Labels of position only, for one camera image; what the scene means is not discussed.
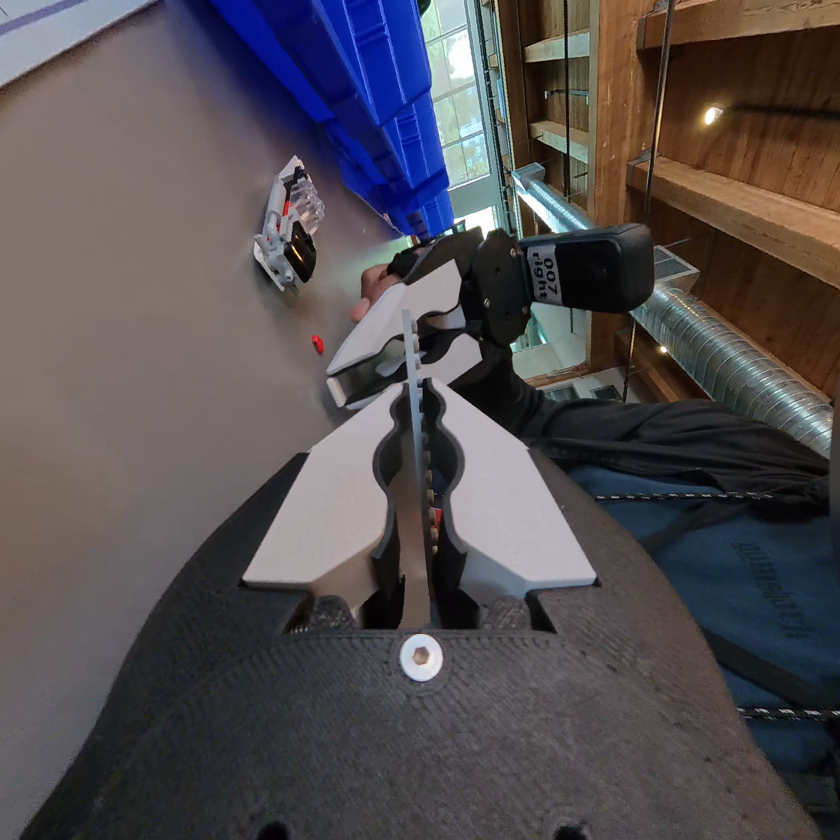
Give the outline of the duct vent grille box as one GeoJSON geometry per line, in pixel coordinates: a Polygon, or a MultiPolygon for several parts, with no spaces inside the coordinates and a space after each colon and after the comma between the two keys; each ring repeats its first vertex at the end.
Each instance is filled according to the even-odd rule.
{"type": "Polygon", "coordinates": [[[698,268],[662,245],[654,247],[654,281],[658,284],[688,284],[691,287],[699,277],[698,268]]]}

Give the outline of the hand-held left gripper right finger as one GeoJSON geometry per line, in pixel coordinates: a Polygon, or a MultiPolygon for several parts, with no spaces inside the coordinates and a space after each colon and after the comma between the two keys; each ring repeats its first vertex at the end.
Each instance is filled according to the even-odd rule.
{"type": "Polygon", "coordinates": [[[423,419],[443,481],[430,567],[443,627],[478,627],[501,598],[595,583],[528,446],[436,379],[423,382],[423,419]]]}

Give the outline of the black white brick vehicle model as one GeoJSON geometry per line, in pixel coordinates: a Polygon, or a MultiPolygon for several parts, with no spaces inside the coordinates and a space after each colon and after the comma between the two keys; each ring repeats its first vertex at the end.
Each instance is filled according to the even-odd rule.
{"type": "Polygon", "coordinates": [[[276,175],[261,231],[254,237],[258,265],[280,291],[298,293],[317,263],[313,236],[325,206],[303,161],[293,155],[276,175]]]}

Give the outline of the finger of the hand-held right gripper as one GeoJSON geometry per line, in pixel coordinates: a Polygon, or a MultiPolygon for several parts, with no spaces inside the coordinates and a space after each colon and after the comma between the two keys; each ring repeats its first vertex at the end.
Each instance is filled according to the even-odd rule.
{"type": "MultiPolygon", "coordinates": [[[[479,342],[463,331],[433,331],[418,341],[419,376],[450,384],[481,361],[479,342]]],[[[327,392],[338,408],[360,410],[391,385],[406,381],[405,345],[389,342],[372,360],[359,363],[327,380],[327,392]]]]}
{"type": "Polygon", "coordinates": [[[428,314],[445,314],[459,304],[461,275],[455,259],[421,276],[412,284],[388,288],[355,326],[327,368],[328,378],[373,359],[393,339],[403,334],[403,310],[415,320],[428,314]]]}

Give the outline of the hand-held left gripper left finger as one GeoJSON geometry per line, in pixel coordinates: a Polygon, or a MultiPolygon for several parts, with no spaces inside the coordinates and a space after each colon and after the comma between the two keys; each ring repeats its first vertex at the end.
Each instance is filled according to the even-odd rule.
{"type": "Polygon", "coordinates": [[[305,454],[243,585],[339,597],[363,627],[399,627],[411,615],[408,417],[406,386],[388,386],[305,454]]]}

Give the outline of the person's right hand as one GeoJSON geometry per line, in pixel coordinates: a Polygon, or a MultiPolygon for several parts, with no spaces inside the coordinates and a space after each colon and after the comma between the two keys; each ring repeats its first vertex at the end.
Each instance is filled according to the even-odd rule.
{"type": "Polygon", "coordinates": [[[350,320],[359,323],[368,314],[373,305],[392,287],[403,281],[403,276],[391,271],[391,263],[380,264],[365,269],[360,279],[360,301],[353,307],[350,320]]]}

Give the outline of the grey desk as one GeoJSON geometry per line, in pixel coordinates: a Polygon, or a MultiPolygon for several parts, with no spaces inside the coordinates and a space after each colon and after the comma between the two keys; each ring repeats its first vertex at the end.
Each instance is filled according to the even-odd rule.
{"type": "Polygon", "coordinates": [[[361,272],[403,241],[205,2],[157,3],[6,86],[1,128],[1,828],[17,838],[184,562],[332,430],[326,367],[361,272]],[[293,155],[325,206],[298,293],[253,254],[293,155]]]}

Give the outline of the brick instruction booklet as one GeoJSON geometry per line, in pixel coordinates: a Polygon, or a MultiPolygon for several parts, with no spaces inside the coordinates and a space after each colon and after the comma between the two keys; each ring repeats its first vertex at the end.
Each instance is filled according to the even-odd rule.
{"type": "Polygon", "coordinates": [[[153,1],[2,1],[1,86],[153,4],[153,1]]]}

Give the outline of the wooden ceiling beam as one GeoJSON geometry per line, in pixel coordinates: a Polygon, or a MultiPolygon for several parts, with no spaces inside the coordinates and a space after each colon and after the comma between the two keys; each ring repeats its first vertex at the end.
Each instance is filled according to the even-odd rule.
{"type": "Polygon", "coordinates": [[[659,156],[652,198],[839,288],[839,214],[659,156]]]}

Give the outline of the long grey studded plate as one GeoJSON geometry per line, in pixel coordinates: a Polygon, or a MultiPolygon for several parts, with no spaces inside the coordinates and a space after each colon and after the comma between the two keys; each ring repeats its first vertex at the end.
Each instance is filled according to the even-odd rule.
{"type": "Polygon", "coordinates": [[[411,441],[413,445],[413,468],[416,478],[416,501],[421,528],[421,549],[423,569],[423,592],[426,596],[427,612],[434,603],[434,556],[437,549],[437,527],[434,508],[434,479],[429,469],[430,453],[427,450],[427,435],[424,420],[424,385],[421,376],[422,359],[419,355],[417,321],[408,309],[402,310],[403,339],[406,360],[406,387],[411,441]]]}

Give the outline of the silver ventilation duct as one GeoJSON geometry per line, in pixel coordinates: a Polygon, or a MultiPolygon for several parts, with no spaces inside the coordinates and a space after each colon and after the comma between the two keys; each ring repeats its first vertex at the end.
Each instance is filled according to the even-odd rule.
{"type": "Polygon", "coordinates": [[[696,281],[691,287],[655,282],[631,316],[712,400],[828,457],[834,410],[827,399],[693,295],[696,281]]]}

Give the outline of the person's right forearm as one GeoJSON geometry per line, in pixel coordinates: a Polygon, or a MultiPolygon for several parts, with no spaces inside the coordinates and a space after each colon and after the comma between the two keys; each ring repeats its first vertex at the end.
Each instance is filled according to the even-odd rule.
{"type": "Polygon", "coordinates": [[[771,496],[768,505],[826,515],[830,464],[792,436],[709,400],[667,404],[556,402],[494,344],[450,387],[564,469],[595,466],[771,496]]]}

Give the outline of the person's blue jacket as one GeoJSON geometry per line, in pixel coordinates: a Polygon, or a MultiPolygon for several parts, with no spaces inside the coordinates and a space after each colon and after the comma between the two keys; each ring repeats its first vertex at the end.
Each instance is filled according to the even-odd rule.
{"type": "Polygon", "coordinates": [[[838,838],[838,562],[830,511],[595,466],[572,480],[648,551],[700,626],[765,757],[838,838]]]}

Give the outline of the large window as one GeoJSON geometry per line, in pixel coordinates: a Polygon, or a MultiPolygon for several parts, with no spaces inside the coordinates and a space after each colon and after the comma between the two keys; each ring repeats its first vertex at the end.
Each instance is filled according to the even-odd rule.
{"type": "Polygon", "coordinates": [[[417,5],[455,222],[513,233],[511,142],[493,3],[417,5]]]}

